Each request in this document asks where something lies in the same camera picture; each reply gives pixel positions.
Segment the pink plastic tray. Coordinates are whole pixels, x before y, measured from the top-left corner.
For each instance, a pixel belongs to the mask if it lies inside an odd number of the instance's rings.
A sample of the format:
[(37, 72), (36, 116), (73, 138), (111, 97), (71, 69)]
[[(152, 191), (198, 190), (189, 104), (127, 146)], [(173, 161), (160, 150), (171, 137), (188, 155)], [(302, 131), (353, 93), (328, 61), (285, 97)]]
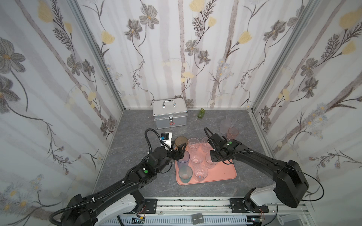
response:
[[(203, 154), (204, 161), (200, 165), (205, 166), (205, 156), (208, 153), (204, 153), (202, 151), (201, 145), (200, 145), (198, 151), (195, 151), (195, 152), (199, 152), (199, 153)], [(188, 166), (191, 167), (193, 171), (197, 166), (200, 166), (200, 165), (193, 165), (193, 164), (190, 163), (190, 160), (189, 160)], [(193, 176), (192, 176), (190, 182), (187, 183), (187, 184), (184, 184), (184, 183), (181, 182), (181, 180), (179, 179), (179, 176), (178, 176), (179, 168), (177, 166), (177, 162), (175, 163), (175, 167), (176, 167), (176, 170), (175, 170), (176, 181), (181, 186), (193, 185), (193, 184), (202, 184), (202, 183), (216, 182), (216, 181), (223, 181), (223, 180), (230, 180), (230, 179), (235, 179), (236, 176), (237, 176), (237, 172), (236, 172), (236, 169), (235, 169), (234, 165), (232, 165), (232, 164), (227, 165), (227, 164), (224, 164), (224, 163), (218, 163), (213, 169), (208, 169), (208, 176), (204, 181), (202, 181), (202, 182), (196, 181), (195, 176), (194, 176), (194, 172), (193, 172)]]

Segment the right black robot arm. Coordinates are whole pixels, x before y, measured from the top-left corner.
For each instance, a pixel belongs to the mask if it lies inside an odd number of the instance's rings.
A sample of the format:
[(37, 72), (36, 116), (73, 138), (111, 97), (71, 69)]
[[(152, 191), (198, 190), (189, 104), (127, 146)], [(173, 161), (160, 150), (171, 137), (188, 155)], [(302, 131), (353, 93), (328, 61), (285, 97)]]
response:
[(262, 172), (272, 179), (275, 184), (263, 188), (252, 188), (244, 196), (243, 208), (252, 212), (259, 207), (270, 203), (282, 203), (290, 208), (297, 208), (309, 184), (307, 174), (302, 172), (295, 161), (284, 162), (268, 157), (248, 148), (234, 139), (227, 140), (218, 134), (208, 136), (208, 143), (213, 148), (210, 151), (212, 162), (236, 161), (245, 163)]

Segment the teal plastic cup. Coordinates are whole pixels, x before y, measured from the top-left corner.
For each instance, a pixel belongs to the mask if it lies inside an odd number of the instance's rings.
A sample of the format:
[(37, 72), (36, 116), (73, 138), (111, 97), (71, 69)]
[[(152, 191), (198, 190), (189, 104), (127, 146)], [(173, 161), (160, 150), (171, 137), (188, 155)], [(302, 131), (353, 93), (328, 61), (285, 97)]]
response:
[(193, 170), (189, 166), (181, 167), (179, 169), (178, 176), (182, 183), (187, 184), (193, 176)]

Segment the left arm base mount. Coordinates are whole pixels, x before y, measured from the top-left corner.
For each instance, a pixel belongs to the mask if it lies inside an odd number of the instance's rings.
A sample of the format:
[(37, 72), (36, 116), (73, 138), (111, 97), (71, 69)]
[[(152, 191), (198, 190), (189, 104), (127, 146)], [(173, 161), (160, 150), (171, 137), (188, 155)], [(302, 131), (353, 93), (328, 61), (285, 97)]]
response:
[(128, 214), (155, 214), (157, 207), (157, 199), (145, 199), (141, 205), (136, 205), (135, 209)]

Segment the blue plastic cup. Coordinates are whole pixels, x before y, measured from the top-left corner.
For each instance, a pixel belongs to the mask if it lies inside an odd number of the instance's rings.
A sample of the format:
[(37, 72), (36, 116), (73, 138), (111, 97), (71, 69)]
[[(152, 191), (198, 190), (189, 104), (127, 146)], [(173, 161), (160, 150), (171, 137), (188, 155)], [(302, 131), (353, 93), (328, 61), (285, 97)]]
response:
[(188, 151), (185, 151), (184, 157), (177, 161), (178, 168), (181, 169), (183, 167), (187, 167), (189, 164), (189, 160), (190, 160), (190, 154)]

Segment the pink plastic cup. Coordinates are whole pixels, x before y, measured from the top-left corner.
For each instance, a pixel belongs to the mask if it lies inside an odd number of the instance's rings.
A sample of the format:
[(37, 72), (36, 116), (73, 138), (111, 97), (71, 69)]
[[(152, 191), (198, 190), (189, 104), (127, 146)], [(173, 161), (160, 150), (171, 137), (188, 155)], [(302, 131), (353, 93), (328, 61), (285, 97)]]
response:
[(228, 140), (236, 139), (238, 135), (239, 135), (239, 130), (235, 127), (230, 127), (227, 131)]

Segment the amber plastic cup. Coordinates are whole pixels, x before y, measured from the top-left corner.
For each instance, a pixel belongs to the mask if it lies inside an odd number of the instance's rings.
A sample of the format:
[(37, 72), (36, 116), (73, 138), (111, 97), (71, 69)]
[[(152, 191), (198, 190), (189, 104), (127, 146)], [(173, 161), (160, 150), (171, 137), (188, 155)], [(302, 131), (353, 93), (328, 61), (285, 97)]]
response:
[(174, 141), (174, 150), (177, 150), (179, 147), (184, 150), (188, 145), (188, 139), (184, 136), (179, 136)]

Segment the clear faceted cup front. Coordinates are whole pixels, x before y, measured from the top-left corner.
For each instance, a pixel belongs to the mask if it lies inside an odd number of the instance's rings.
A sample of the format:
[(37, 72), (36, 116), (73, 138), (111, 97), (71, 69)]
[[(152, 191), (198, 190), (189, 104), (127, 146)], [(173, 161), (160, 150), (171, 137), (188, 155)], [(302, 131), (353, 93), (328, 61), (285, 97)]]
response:
[(197, 166), (193, 172), (194, 172), (195, 179), (198, 182), (204, 181), (208, 176), (208, 169), (202, 165)]

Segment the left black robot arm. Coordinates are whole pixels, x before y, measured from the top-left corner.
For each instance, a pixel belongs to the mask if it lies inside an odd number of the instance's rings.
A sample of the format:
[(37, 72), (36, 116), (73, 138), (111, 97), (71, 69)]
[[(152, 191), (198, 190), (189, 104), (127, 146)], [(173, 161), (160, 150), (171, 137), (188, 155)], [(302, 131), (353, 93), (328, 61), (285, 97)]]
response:
[(99, 226), (117, 215), (139, 213), (145, 206), (139, 189), (154, 181), (173, 160), (182, 159), (185, 148), (185, 143), (176, 149), (168, 145), (157, 147), (120, 181), (86, 197), (74, 196), (66, 208), (49, 216), (49, 222), (56, 226)]

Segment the frosted dimpled cup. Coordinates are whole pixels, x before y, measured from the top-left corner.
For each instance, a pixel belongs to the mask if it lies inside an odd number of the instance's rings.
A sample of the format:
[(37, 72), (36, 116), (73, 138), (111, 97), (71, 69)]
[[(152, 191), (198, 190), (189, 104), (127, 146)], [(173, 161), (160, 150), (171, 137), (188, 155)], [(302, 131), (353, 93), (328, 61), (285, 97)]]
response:
[(231, 119), (223, 119), (220, 123), (220, 133), (226, 134), (229, 130), (229, 128), (233, 127), (233, 121)]

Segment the clear faceted cup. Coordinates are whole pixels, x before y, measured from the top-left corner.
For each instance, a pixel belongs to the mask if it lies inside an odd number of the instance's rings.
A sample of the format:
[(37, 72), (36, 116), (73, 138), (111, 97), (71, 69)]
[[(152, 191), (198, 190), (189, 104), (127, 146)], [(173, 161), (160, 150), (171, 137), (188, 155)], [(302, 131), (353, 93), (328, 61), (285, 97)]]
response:
[(200, 165), (204, 161), (203, 154), (199, 152), (193, 152), (190, 154), (190, 163), (193, 165)]
[(202, 165), (197, 166), (193, 172), (194, 172), (195, 179), (198, 182), (204, 181), (208, 176), (208, 169)]
[(190, 138), (188, 140), (187, 151), (189, 153), (198, 151), (199, 147), (200, 147), (200, 141), (197, 138)]

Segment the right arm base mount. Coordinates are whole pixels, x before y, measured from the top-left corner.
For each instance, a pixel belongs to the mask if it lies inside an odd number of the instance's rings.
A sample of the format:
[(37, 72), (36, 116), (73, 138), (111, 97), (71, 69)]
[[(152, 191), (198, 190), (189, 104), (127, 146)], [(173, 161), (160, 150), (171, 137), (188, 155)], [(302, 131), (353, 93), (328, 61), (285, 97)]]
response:
[(230, 208), (232, 213), (269, 213), (268, 206), (256, 206), (250, 200), (244, 200), (244, 198), (231, 198)]

